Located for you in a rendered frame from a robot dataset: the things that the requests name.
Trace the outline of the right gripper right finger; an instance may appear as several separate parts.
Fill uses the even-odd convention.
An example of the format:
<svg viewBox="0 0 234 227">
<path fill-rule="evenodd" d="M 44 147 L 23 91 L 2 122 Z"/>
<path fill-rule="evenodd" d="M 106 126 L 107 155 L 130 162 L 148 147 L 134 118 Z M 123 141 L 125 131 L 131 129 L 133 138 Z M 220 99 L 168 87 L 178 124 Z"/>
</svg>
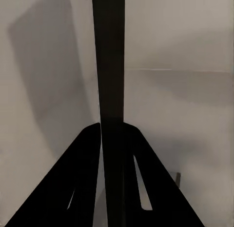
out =
<svg viewBox="0 0 234 227">
<path fill-rule="evenodd" d="M 123 129 L 126 227 L 205 227 L 141 131 Z M 153 210 L 141 207 L 134 155 Z"/>
</svg>

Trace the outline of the poster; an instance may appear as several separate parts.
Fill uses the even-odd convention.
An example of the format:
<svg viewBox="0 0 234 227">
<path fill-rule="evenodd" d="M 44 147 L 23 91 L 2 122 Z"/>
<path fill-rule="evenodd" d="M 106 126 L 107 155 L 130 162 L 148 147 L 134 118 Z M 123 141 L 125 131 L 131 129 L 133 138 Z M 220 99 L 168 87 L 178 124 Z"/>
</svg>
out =
<svg viewBox="0 0 234 227">
<path fill-rule="evenodd" d="M 122 227 L 125 0 L 92 0 L 108 227 Z"/>
</svg>

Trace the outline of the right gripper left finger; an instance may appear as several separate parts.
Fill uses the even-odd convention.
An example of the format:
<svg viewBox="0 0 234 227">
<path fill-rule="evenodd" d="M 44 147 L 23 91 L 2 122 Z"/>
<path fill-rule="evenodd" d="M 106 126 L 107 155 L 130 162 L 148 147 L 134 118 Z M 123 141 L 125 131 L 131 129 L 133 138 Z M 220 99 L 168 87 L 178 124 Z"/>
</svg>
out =
<svg viewBox="0 0 234 227">
<path fill-rule="evenodd" d="M 100 145 L 84 128 L 5 227 L 93 227 Z"/>
</svg>

